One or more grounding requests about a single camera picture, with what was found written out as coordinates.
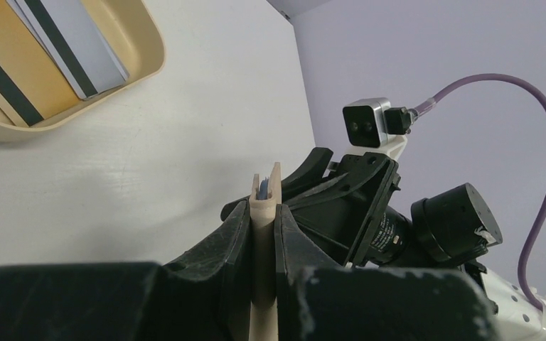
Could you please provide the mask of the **beige leather card holder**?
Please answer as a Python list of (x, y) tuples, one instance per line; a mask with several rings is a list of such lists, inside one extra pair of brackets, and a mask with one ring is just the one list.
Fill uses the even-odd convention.
[(269, 199), (257, 200), (256, 193), (262, 179), (254, 176), (248, 198), (252, 232), (252, 294), (250, 311), (250, 340), (278, 340), (274, 221), (277, 205), (282, 203), (281, 163), (276, 162), (269, 178)]

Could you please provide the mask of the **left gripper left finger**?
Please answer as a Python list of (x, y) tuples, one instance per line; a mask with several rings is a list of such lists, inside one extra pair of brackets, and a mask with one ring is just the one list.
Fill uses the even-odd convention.
[(247, 340), (250, 209), (167, 264), (0, 266), (0, 340)]

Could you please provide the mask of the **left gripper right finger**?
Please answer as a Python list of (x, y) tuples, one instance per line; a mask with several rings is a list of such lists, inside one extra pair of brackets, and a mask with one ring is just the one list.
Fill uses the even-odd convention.
[(500, 340), (493, 306), (457, 270), (346, 268), (286, 205), (274, 221), (280, 340)]

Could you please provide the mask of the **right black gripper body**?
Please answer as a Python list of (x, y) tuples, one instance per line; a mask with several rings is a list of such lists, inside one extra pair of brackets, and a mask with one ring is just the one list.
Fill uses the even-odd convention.
[(399, 214), (388, 207), (398, 190), (398, 163), (383, 153), (346, 154), (316, 186), (286, 201), (295, 222), (341, 265), (378, 265), (402, 251)]

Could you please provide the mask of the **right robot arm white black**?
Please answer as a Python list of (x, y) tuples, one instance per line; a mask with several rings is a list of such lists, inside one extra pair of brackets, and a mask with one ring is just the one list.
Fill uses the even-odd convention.
[(315, 148), (271, 198), (282, 340), (546, 340), (546, 297), (529, 300), (479, 262), (503, 241), (465, 183), (390, 207), (398, 163), (382, 153), (339, 162)]

